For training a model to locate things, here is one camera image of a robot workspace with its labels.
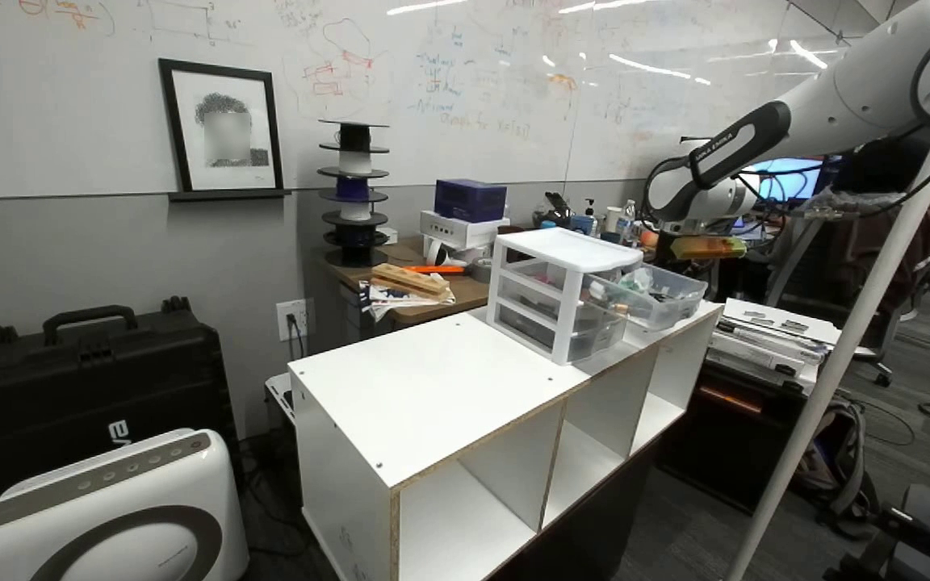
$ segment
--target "electrical outlet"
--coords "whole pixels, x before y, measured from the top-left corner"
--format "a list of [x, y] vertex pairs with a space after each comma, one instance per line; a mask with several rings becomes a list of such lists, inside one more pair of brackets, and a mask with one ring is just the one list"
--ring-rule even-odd
[[291, 334], [295, 334], [295, 327], [291, 327], [288, 316], [296, 321], [302, 337], [304, 337], [304, 341], [306, 341], [306, 299], [282, 299], [282, 305], [275, 305], [275, 316], [279, 316], [279, 338], [282, 338], [282, 341], [288, 341]]

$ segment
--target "handle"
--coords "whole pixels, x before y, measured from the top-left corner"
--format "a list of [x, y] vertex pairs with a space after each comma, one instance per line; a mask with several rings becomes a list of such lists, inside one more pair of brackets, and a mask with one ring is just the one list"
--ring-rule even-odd
[[61, 327], [80, 327], [80, 324], [93, 324], [93, 321], [124, 321], [124, 330], [131, 330], [131, 334], [140, 330], [135, 310], [119, 308], [119, 305], [106, 305], [106, 308], [67, 310], [67, 314], [49, 316], [42, 324], [42, 337], [45, 337], [45, 341], [59, 341]]

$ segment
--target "shelving rack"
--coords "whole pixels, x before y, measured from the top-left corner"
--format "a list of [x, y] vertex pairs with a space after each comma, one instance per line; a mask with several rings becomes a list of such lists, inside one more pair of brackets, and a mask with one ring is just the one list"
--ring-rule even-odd
[[687, 410], [717, 321], [595, 376], [486, 310], [291, 362], [304, 517], [338, 578], [486, 578]]
[[337, 211], [322, 213], [333, 230], [326, 232], [326, 241], [337, 246], [333, 258], [338, 266], [376, 266], [383, 260], [383, 252], [376, 246], [385, 246], [389, 236], [379, 232], [383, 222], [389, 222], [385, 213], [376, 213], [376, 204], [385, 204], [385, 194], [376, 194], [370, 182], [389, 177], [389, 171], [371, 165], [371, 156], [389, 156], [392, 149], [376, 145], [376, 128], [389, 128], [385, 123], [344, 123], [344, 118], [322, 118], [337, 123], [337, 142], [322, 142], [320, 149], [338, 152], [338, 161], [333, 169], [320, 169], [322, 177], [337, 177]]

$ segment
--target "white portable heater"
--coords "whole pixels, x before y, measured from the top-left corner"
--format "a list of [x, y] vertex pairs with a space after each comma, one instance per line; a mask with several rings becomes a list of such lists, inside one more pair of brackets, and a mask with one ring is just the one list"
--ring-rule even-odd
[[209, 430], [162, 434], [0, 497], [0, 581], [229, 581], [246, 568], [229, 451]]

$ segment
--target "stack of spools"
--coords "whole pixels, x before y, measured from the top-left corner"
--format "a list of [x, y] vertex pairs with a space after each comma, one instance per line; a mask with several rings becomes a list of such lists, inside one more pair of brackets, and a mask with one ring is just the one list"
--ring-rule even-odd
[[389, 156], [392, 149], [376, 145], [376, 128], [389, 128], [379, 123], [337, 123], [337, 142], [322, 142], [322, 149], [338, 152], [337, 169], [320, 169], [320, 174], [337, 177], [337, 211], [322, 221], [333, 222], [326, 241], [337, 246], [333, 258], [338, 266], [376, 266], [383, 255], [376, 246], [385, 246], [385, 232], [376, 226], [389, 222], [389, 215], [376, 213], [376, 204], [389, 199], [370, 188], [371, 177], [389, 177], [389, 171], [371, 165], [371, 156]]

